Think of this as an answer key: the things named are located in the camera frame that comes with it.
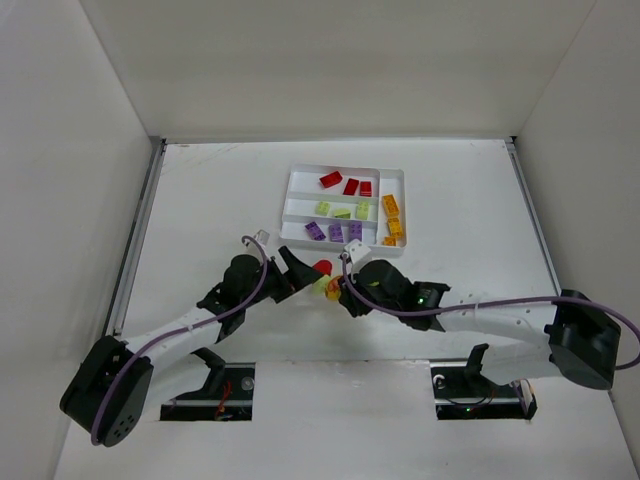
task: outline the lego brick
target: lego brick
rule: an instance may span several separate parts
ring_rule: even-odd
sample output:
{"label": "lego brick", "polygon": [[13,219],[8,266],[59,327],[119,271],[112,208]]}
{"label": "lego brick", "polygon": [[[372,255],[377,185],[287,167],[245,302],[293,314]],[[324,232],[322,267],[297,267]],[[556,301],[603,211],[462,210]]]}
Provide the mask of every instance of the lego brick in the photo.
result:
{"label": "lego brick", "polygon": [[333,211],[333,216],[335,218],[351,218],[351,212],[348,208],[336,208]]}
{"label": "lego brick", "polygon": [[329,202],[318,202],[318,205],[316,205],[316,214],[326,217],[329,213],[329,208],[331,208]]}
{"label": "lego brick", "polygon": [[331,275],[331,270],[333,269],[333,265],[331,265],[330,260],[318,260],[313,265],[313,269],[319,271],[323,275]]}
{"label": "lego brick", "polygon": [[360,182],[360,196],[361,197],[371,196],[371,182]]}
{"label": "lego brick", "polygon": [[355,178],[350,178],[349,180],[347,180],[347,184],[344,187],[344,192],[342,192],[343,195],[355,195],[356,194],[356,190],[358,190],[358,184],[360,182],[358,180],[356,180]]}
{"label": "lego brick", "polygon": [[335,225],[329,225],[329,239],[332,242],[344,243],[344,237],[342,236],[342,226],[339,223]]}
{"label": "lego brick", "polygon": [[382,206],[384,207],[387,217],[393,218],[400,215],[400,209],[398,208],[398,204],[396,203],[396,199],[393,195],[385,195],[382,197]]}
{"label": "lego brick", "polygon": [[329,284],[327,285],[324,294],[325,296],[331,300],[332,302],[337,302],[340,300],[340,294],[342,291],[340,290],[340,285],[338,281],[342,278],[342,275],[338,275],[337,277],[333,277]]}
{"label": "lego brick", "polygon": [[334,185],[339,184],[342,181],[342,175],[337,170],[335,172],[331,172],[329,175],[325,175],[324,177],[320,177],[320,183],[324,188],[333,187]]}
{"label": "lego brick", "polygon": [[359,202],[356,207],[356,218],[358,220],[368,220],[369,219],[369,203],[368,202]]}
{"label": "lego brick", "polygon": [[326,292],[330,281],[331,277],[329,275],[323,275],[320,280],[317,280],[316,283],[313,284],[311,291],[316,295],[322,295]]}
{"label": "lego brick", "polygon": [[353,221],[349,224],[349,241],[362,241],[362,222]]}
{"label": "lego brick", "polygon": [[404,231],[402,230],[402,224],[400,223],[399,218],[390,218],[389,220],[387,220],[387,225],[389,225],[389,232],[391,233],[392,237],[404,237]]}
{"label": "lego brick", "polygon": [[322,241],[327,238],[325,234],[322,233],[322,230],[320,230],[320,227],[316,222],[308,223],[304,226],[304,228],[306,228],[307,232],[309,232],[309,236],[316,241]]}

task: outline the red lego brick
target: red lego brick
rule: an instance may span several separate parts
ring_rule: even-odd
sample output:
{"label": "red lego brick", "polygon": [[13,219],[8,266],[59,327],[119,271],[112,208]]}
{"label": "red lego brick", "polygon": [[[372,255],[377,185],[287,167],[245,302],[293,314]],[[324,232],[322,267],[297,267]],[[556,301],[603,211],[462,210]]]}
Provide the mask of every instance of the red lego brick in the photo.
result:
{"label": "red lego brick", "polygon": [[355,195],[356,194],[356,190],[358,189],[358,184],[360,182],[358,180],[356,180],[355,178],[350,178],[349,180],[347,180],[347,185],[344,187],[344,192],[342,192],[343,195]]}
{"label": "red lego brick", "polygon": [[313,269],[323,275],[331,275],[332,265],[329,260],[320,260],[313,266]]}
{"label": "red lego brick", "polygon": [[342,181],[342,175],[337,170],[320,178],[320,182],[324,188],[333,187]]}
{"label": "red lego brick", "polygon": [[360,182],[360,196],[361,197],[371,196],[371,182]]}

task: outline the white table surface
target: white table surface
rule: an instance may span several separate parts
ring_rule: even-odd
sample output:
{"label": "white table surface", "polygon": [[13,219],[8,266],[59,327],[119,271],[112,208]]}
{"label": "white table surface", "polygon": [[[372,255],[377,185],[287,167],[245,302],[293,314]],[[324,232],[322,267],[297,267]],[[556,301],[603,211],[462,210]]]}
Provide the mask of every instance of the white table surface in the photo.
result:
{"label": "white table surface", "polygon": [[[174,145],[125,336],[190,309],[242,251],[242,234],[269,230],[276,250],[294,163],[403,169],[409,242],[391,261],[412,280],[503,297],[554,293],[502,141]],[[294,253],[309,263],[326,257]],[[263,303],[215,346],[227,361],[258,362],[251,422],[161,424],[151,412],[112,449],[92,447],[72,425],[56,478],[637,478],[605,392],[537,380],[532,422],[439,422],[427,364],[390,361],[462,357],[506,340],[416,332],[375,313],[352,319],[307,292]]]}
{"label": "white table surface", "polygon": [[[408,244],[390,261],[411,280],[497,297],[553,294],[501,140],[362,140],[169,146],[126,316],[125,336],[188,311],[222,279],[240,237],[263,228],[276,252],[294,163],[400,168]],[[293,250],[309,264],[336,253]],[[494,343],[506,340],[492,339]],[[352,319],[301,292],[251,308],[216,346],[227,361],[466,357],[477,334],[419,333],[377,312]]]}

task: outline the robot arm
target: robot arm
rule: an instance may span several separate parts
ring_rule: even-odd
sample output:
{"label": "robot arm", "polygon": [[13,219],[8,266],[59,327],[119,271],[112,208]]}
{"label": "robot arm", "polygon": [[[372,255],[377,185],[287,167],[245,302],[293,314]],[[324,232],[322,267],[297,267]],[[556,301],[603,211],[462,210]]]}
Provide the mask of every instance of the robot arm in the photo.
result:
{"label": "robot arm", "polygon": [[[322,277],[287,247],[278,250],[288,267],[281,272],[275,259],[264,255],[261,233],[247,240],[252,242],[250,248],[257,248],[262,263],[250,251],[234,257],[222,282],[186,315],[134,338],[105,336],[95,343],[60,401],[61,410],[91,432],[94,443],[107,447],[120,443],[145,409],[179,394],[203,384],[215,390],[224,361],[206,347],[242,325],[246,308],[266,298],[280,303]],[[250,302],[237,309],[249,297]],[[237,311],[225,316],[232,310]],[[209,322],[212,314],[221,320]]]}
{"label": "robot arm", "polygon": [[[553,297],[554,303],[531,307],[441,283],[412,283],[386,260],[367,262],[368,255],[369,249],[355,241],[345,247],[342,257],[339,302],[352,316],[366,315],[375,307],[416,330],[471,331],[514,339],[516,343],[505,346],[477,345],[469,355],[469,375],[494,385],[563,376],[587,388],[612,387],[620,326],[584,305],[589,302],[581,293],[563,290],[561,297]],[[351,275],[346,274],[348,262]],[[488,302],[492,308],[478,308],[488,300],[495,300]]]}
{"label": "robot arm", "polygon": [[[145,409],[185,392],[215,391],[225,363],[207,347],[231,335],[250,306],[266,298],[280,303],[322,277],[286,247],[279,249],[288,267],[282,273],[264,254],[262,235],[246,237],[260,260],[251,251],[234,257],[222,282],[187,314],[137,337],[105,336],[95,343],[60,401],[62,411],[91,432],[95,444],[120,443]],[[487,383],[559,375],[588,388],[613,384],[620,327],[604,313],[563,304],[469,308],[486,299],[442,283],[411,282],[385,260],[365,263],[368,249],[357,241],[345,252],[343,271],[347,261],[363,264],[339,281],[339,302],[352,316],[375,307],[416,330],[474,331],[516,340],[472,350],[466,370],[480,390]],[[572,291],[563,296],[586,298]],[[451,311],[456,305],[466,309]]]}

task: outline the orange wire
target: orange wire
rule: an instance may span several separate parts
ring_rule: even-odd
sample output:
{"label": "orange wire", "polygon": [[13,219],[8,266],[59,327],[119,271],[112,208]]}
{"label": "orange wire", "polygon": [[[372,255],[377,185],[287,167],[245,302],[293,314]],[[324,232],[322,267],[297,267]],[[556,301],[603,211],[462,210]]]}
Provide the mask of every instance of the orange wire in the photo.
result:
{"label": "orange wire", "polygon": [[216,420],[218,418],[218,415],[220,415],[220,413],[222,412],[222,409],[224,408],[224,402],[227,401],[227,399],[229,398],[229,395],[231,395],[231,381],[227,380],[227,384],[224,387],[222,387],[222,398],[220,399],[220,403],[218,404],[218,409],[216,410],[216,413],[213,416],[214,420]]}

